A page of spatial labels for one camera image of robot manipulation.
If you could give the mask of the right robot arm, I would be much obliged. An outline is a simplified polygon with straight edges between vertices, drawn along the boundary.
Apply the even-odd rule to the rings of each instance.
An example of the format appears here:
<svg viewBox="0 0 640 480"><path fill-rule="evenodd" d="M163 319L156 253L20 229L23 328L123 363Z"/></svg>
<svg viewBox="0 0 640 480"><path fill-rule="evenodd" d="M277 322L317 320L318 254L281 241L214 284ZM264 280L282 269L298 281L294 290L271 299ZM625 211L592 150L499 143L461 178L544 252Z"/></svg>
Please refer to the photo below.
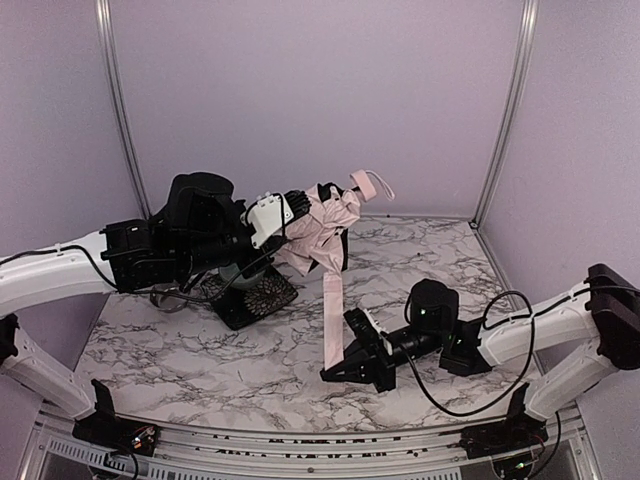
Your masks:
<svg viewBox="0 0 640 480"><path fill-rule="evenodd" d="M468 377L556 345L578 347L534 382L522 376L507 388L508 418L542 424L566 403L619 371L639 367L639 290L605 264L568 291L500 320L487 312L459 317L459 295L441 282L424 279L411 288L403 311L405 327L388 332L365 309L345 312L355 338L338 362L320 372L323 381L396 387L398 366L439 352L439 366Z"/></svg>

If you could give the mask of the pink and black umbrella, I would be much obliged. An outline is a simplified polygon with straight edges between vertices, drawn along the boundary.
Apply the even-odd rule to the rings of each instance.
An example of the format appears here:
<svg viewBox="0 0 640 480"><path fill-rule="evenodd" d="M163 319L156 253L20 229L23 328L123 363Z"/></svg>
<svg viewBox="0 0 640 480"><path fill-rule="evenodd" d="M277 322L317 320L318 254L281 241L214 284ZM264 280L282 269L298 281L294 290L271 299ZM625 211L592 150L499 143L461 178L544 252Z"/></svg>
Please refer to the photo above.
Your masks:
<svg viewBox="0 0 640 480"><path fill-rule="evenodd" d="M343 278L347 248L343 239L349 227L361 217L362 206L383 194L395 199L392 187L372 170L350 175L352 186L342 190L334 184L318 184L306 191L308 214L286 227L287 243L276 258L305 276L315 267L323 272L324 368L344 360Z"/></svg>

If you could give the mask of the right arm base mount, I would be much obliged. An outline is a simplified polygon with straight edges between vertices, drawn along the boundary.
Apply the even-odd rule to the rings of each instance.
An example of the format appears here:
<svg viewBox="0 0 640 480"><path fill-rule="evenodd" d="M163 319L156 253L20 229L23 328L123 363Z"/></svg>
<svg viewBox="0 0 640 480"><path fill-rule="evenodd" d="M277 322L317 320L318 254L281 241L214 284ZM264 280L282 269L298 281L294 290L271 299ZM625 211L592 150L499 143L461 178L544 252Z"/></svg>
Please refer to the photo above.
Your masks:
<svg viewBox="0 0 640 480"><path fill-rule="evenodd" d="M459 446L469 459L475 459L543 445L548 438L545 421L523 414L465 427L461 431Z"/></svg>

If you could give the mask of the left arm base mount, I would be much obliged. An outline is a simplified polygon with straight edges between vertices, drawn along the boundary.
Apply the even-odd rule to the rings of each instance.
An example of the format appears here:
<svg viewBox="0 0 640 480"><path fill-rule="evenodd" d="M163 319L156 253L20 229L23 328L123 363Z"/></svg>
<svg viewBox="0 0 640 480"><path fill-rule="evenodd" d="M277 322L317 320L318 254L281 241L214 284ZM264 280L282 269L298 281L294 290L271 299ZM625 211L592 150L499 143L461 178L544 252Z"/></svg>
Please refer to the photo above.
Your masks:
<svg viewBox="0 0 640 480"><path fill-rule="evenodd" d="M74 422L72 436L95 445L151 457L154 454L160 427L131 419L91 415Z"/></svg>

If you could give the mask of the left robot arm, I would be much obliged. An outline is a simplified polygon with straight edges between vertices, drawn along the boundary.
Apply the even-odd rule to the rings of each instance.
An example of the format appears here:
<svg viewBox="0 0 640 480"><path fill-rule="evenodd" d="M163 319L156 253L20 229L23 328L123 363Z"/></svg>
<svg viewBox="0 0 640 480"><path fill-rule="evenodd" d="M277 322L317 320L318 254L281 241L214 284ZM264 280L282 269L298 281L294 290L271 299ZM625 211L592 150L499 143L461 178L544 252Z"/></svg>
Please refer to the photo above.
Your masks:
<svg viewBox="0 0 640 480"><path fill-rule="evenodd" d="M281 246L293 213L285 196L252 205L216 174L177 175L148 219L109 224L79 239L1 261L1 370L74 420L96 414L98 387L47 354L18 324L18 311L84 294L146 295L236 264L256 272Z"/></svg>

